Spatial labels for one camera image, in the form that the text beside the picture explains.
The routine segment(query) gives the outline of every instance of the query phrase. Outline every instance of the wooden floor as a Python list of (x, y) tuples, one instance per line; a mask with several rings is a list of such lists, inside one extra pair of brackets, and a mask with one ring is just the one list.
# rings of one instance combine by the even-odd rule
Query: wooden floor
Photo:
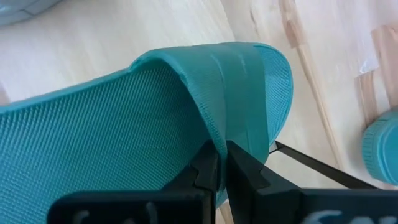
[[(0, 28), (0, 104), (109, 74), (150, 49), (235, 40), (273, 45), (292, 66), (294, 102), (279, 141), (394, 188), (366, 172), (360, 140), (398, 105), (398, 1), (65, 0)], [(270, 162), (297, 177), (291, 162)]]

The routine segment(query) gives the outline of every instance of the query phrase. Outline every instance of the light wood surface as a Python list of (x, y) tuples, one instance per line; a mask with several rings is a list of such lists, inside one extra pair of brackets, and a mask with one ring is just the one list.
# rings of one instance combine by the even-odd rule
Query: light wood surface
[(150, 49), (234, 40), (273, 45), (292, 66), (279, 141), (393, 189), (366, 172), (360, 140), (398, 105), (397, 1), (65, 0), (0, 27), (0, 105), (109, 74)]

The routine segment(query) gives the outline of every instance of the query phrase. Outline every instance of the teal object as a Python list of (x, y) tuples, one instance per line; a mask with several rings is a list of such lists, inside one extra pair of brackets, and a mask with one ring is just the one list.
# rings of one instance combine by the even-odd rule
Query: teal object
[(159, 190), (208, 139), (223, 173), (226, 140), (265, 162), (292, 91), (279, 51), (231, 42), (151, 50), (125, 70), (1, 107), (0, 223), (45, 223), (76, 191)]
[(367, 128), (362, 153), (373, 178), (398, 185), (398, 108), (384, 113)]

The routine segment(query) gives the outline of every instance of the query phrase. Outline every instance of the wood grain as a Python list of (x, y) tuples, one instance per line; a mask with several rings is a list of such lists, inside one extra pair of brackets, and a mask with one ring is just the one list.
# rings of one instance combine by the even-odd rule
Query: wood grain
[[(394, 22), (397, 4), (381, 3), (374, 7), (375, 1), (296, 1), (297, 11), (306, 34), (307, 52), (312, 57), (314, 87), (320, 92), (316, 98), (322, 117), (326, 117), (335, 144), (331, 142), (340, 169), (379, 187), (384, 184), (370, 177), (361, 156), (361, 138), (366, 120), (372, 111), (363, 111), (363, 97), (358, 94), (358, 79), (366, 73), (379, 68), (371, 32), (382, 23)], [(383, 86), (374, 89), (377, 115), (384, 104)]]
[(229, 224), (225, 221), (220, 209), (216, 210), (216, 224)]
[(0, 85), (0, 106), (7, 105), (9, 103), (8, 96), (4, 88)]
[(368, 72), (357, 77), (356, 89), (365, 118), (365, 127), (368, 127), (379, 116), (374, 89), (374, 72)]
[(389, 104), (398, 106), (398, 23), (378, 27), (372, 32), (372, 37)]
[(336, 157), (333, 155), (318, 112), (313, 88), (297, 49), (291, 47), (292, 38), (285, 33), (282, 3), (279, 0), (221, 2), (236, 40), (272, 45), (286, 56), (292, 66), (293, 104), (284, 129), (279, 135), (279, 141), (337, 167)]
[(285, 29), (285, 34), (289, 40), (292, 48), (298, 47), (305, 43), (305, 35), (303, 33), (302, 25), (295, 1), (279, 0), (280, 13), (282, 15), (282, 22)]
[(231, 207), (229, 205), (229, 201), (227, 200), (222, 206), (219, 208), (221, 214), (223, 215), (224, 221), (226, 224), (233, 224), (233, 218), (231, 213)]
[(219, 12), (210, 0), (66, 0), (0, 27), (0, 80), (11, 101), (23, 100), (128, 67), (150, 49), (232, 41)]

